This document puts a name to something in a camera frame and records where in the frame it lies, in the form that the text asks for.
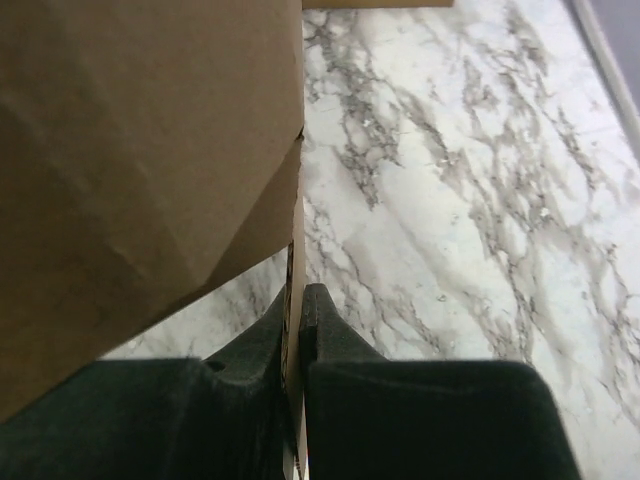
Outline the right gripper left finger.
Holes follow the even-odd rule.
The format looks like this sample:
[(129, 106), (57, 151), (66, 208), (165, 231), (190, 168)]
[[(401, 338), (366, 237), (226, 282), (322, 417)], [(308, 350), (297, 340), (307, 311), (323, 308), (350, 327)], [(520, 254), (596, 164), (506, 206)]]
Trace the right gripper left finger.
[(1, 426), (5, 479), (290, 479), (290, 291), (206, 359), (101, 360)]

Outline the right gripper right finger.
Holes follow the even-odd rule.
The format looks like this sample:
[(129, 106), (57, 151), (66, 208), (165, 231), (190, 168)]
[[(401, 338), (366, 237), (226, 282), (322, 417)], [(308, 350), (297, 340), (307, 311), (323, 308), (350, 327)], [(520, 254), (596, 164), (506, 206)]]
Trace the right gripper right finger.
[(392, 361), (305, 288), (299, 332), (314, 479), (576, 479), (556, 404), (530, 366)]

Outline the brown cardboard box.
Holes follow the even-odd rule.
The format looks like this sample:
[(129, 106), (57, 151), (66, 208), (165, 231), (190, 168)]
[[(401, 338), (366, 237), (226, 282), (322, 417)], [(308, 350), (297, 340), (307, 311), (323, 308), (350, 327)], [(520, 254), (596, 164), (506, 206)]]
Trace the brown cardboard box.
[(2, 3), (1, 426), (285, 251), (282, 388), (303, 476), (308, 8)]

